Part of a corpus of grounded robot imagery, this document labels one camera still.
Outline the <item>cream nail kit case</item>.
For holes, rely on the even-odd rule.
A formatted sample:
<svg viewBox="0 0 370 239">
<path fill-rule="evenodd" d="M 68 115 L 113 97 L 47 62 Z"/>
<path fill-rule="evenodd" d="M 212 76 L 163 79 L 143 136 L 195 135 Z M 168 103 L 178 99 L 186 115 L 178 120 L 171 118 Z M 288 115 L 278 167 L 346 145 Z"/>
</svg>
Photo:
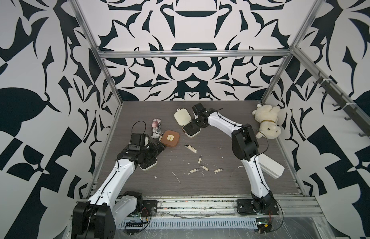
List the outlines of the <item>cream nail kit case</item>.
<svg viewBox="0 0 370 239">
<path fill-rule="evenodd" d="M 195 137 L 201 132 L 200 127 L 196 125 L 195 120 L 192 119 L 191 115 L 186 109 L 177 109 L 177 111 L 174 113 L 174 117 L 188 137 Z"/>
<path fill-rule="evenodd" d="M 141 170 L 146 171 L 154 167 L 157 164 L 157 162 L 158 162 L 157 158 L 146 159 L 139 164 L 139 167 Z"/>
</svg>

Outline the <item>brown nail kit case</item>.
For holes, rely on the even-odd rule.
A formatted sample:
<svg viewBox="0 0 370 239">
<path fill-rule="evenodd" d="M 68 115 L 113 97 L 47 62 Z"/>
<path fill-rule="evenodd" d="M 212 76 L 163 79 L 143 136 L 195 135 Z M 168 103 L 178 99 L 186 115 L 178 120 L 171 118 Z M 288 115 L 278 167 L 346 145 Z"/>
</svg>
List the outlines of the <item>brown nail kit case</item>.
<svg viewBox="0 0 370 239">
<path fill-rule="evenodd" d="M 176 147 L 180 141 L 180 134 L 173 130 L 166 130 L 161 138 L 161 143 L 166 147 Z"/>
</svg>

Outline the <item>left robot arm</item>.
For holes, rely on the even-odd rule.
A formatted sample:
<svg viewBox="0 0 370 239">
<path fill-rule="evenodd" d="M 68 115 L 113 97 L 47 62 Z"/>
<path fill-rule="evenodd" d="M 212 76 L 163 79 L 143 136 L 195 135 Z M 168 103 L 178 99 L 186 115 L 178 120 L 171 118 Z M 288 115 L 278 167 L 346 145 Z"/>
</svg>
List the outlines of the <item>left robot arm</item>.
<svg viewBox="0 0 370 239">
<path fill-rule="evenodd" d="M 129 144 L 117 155 L 115 165 L 101 187 L 86 202 L 73 209 L 73 239 L 113 239 L 116 227 L 124 219 L 143 210 L 141 193 L 120 192 L 136 168 L 148 170 L 166 149 L 158 139 L 132 133 Z"/>
</svg>

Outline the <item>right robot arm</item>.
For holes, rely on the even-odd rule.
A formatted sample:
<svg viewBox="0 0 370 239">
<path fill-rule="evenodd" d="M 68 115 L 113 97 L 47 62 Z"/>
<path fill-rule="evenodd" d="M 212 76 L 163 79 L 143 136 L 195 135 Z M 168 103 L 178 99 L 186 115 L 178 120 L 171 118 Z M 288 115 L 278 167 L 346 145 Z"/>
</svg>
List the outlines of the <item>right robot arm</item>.
<svg viewBox="0 0 370 239">
<path fill-rule="evenodd" d="M 252 199 L 237 201 L 237 213 L 246 215 L 277 215 L 280 210 L 269 189 L 260 166 L 259 144 L 249 124 L 239 124 L 222 116 L 218 110 L 206 109 L 201 103 L 192 107 L 198 128 L 213 126 L 231 137 L 232 152 L 238 158 L 248 175 Z"/>
</svg>

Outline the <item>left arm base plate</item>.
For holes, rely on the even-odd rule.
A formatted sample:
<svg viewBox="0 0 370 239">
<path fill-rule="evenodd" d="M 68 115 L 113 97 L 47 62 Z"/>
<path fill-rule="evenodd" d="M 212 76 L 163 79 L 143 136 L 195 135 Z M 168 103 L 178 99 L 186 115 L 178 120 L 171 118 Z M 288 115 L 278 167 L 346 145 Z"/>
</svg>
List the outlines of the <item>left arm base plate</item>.
<svg viewBox="0 0 370 239">
<path fill-rule="evenodd" d="M 148 217 L 157 212 L 157 205 L 157 200 L 139 200 L 137 201 L 136 210 L 133 213 L 141 217 Z"/>
</svg>

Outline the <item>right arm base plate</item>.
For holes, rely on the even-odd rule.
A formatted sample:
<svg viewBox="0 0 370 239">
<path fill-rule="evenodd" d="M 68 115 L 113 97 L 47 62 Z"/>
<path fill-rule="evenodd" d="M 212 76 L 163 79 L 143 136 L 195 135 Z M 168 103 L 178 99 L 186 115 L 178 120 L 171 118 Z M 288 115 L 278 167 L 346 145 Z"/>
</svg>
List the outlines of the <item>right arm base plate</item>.
<svg viewBox="0 0 370 239">
<path fill-rule="evenodd" d="M 273 198 L 270 199 L 238 199 L 237 213 L 247 215 L 278 215 L 279 206 Z"/>
</svg>

